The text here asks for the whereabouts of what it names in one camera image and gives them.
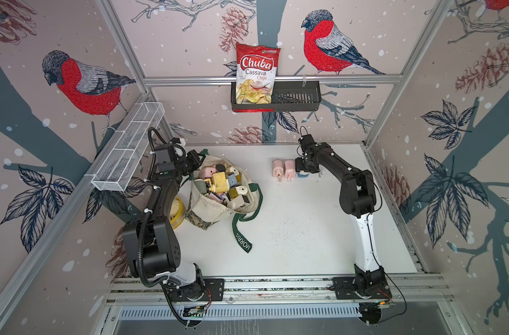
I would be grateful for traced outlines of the cream green-handled tote bag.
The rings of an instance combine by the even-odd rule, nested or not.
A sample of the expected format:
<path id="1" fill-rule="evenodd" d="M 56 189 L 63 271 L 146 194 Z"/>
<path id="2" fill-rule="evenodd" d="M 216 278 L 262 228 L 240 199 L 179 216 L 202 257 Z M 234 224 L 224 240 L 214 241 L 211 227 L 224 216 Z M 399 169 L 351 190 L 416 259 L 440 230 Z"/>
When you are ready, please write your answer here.
<path id="1" fill-rule="evenodd" d="M 250 253 L 253 244 L 240 232 L 238 223 L 249 222 L 257 218 L 263 203 L 263 193 L 259 184 L 255 183 L 247 170 L 232 163 L 224 156 L 210 155 L 203 149 L 199 154 L 204 155 L 202 166 L 191 173 L 192 180 L 190 201 L 187 209 L 187 219 L 195 226 L 207 230 L 213 224 L 227 218 L 232 219 L 232 231 L 236 243 L 244 252 Z M 198 179 L 202 168 L 213 166 L 218 172 L 226 172 L 229 181 L 229 191 L 214 193 L 210 190 L 211 178 L 204 180 L 208 187 L 206 195 L 200 194 L 193 184 Z"/>

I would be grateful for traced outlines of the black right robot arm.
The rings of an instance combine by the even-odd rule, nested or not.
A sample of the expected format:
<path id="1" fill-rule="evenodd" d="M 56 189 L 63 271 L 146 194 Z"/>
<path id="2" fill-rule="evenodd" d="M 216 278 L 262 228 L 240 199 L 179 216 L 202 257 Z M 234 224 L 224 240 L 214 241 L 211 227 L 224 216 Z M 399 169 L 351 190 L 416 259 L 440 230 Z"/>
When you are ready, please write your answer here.
<path id="1" fill-rule="evenodd" d="M 355 292 L 369 299 L 376 294 L 391 298 L 387 276 L 378 260 L 373 234 L 373 214 L 377 204 L 376 185 L 369 170 L 361 170 L 337 155 L 325 142 L 312 135 L 299 139 L 302 154 L 296 159 L 296 171 L 316 174 L 325 167 L 341 183 L 338 198 L 341 209 L 355 220 Z"/>

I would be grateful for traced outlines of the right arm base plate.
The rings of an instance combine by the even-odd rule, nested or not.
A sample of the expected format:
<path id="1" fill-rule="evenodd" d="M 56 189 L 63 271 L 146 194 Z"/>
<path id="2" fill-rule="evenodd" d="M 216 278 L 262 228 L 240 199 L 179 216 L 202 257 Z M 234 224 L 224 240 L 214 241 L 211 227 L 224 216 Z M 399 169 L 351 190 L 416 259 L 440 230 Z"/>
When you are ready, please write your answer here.
<path id="1" fill-rule="evenodd" d="M 390 300 L 392 298 L 385 278 L 370 282 L 353 276 L 334 277 L 329 290 L 334 291 L 338 300 Z"/>

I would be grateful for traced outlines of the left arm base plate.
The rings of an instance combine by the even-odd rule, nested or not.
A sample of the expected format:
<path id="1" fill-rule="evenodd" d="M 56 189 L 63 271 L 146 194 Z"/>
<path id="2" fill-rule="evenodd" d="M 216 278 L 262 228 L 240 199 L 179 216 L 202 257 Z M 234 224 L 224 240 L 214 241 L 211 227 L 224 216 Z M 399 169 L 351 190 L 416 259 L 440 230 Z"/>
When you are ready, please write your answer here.
<path id="1" fill-rule="evenodd" d="M 194 282 L 178 289 L 167 289 L 167 296 L 172 302 L 220 302 L 225 291 L 224 279 L 204 278 L 203 283 Z"/>

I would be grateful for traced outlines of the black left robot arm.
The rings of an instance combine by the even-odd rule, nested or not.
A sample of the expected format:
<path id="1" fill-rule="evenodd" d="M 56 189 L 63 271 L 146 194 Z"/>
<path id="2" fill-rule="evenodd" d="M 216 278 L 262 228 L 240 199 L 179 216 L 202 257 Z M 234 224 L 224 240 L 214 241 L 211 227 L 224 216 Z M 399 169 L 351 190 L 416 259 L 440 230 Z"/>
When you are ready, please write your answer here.
<path id="1" fill-rule="evenodd" d="M 144 182 L 151 189 L 150 198 L 140 217 L 123 229 L 130 272 L 147 288 L 161 285 L 184 295 L 203 295 L 206 287 L 201 269 L 194 263 L 181 263 L 180 244 L 170 223 L 183 178 L 201 167 L 200 155 L 194 150 L 186 152 L 178 138 L 152 153 L 155 162 Z"/>

